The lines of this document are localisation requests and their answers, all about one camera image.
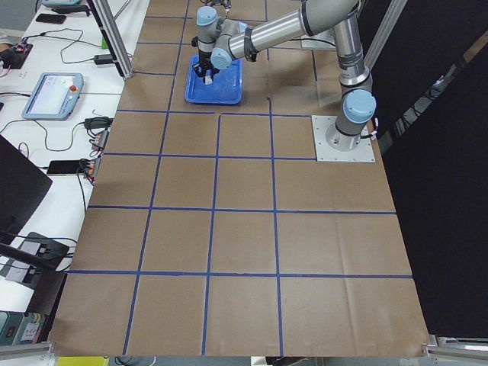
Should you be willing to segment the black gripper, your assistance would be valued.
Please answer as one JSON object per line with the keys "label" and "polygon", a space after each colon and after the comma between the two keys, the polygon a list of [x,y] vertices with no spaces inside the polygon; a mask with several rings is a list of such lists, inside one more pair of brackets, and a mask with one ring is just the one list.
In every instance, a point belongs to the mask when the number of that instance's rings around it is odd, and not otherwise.
{"label": "black gripper", "polygon": [[214,79],[214,76],[220,72],[219,69],[213,68],[213,65],[210,61],[210,57],[211,57],[211,52],[205,52],[202,50],[198,51],[198,61],[193,66],[193,70],[195,72],[195,75],[198,78],[203,78],[204,72],[207,72],[210,70],[210,78]]}

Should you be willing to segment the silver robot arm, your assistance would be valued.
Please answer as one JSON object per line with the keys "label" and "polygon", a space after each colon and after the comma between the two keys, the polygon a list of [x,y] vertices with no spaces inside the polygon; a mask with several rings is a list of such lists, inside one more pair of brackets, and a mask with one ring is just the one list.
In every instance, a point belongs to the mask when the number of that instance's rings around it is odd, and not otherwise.
{"label": "silver robot arm", "polygon": [[337,55],[342,100],[326,141],[338,151],[352,151],[365,138],[362,131],[377,108],[358,29],[359,9],[358,1],[303,1],[297,10],[251,27],[205,5],[197,10],[197,36],[191,41],[198,50],[194,74],[213,78],[235,60],[255,62],[259,52],[286,42],[319,43],[319,34],[331,31],[329,45]]}

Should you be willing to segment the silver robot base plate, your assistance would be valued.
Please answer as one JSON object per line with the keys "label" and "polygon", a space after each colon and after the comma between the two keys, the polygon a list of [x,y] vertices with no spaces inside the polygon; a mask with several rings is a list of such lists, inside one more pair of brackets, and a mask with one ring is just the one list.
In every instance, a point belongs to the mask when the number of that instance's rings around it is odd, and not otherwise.
{"label": "silver robot base plate", "polygon": [[317,162],[375,163],[370,138],[346,136],[336,129],[336,116],[312,115]]}

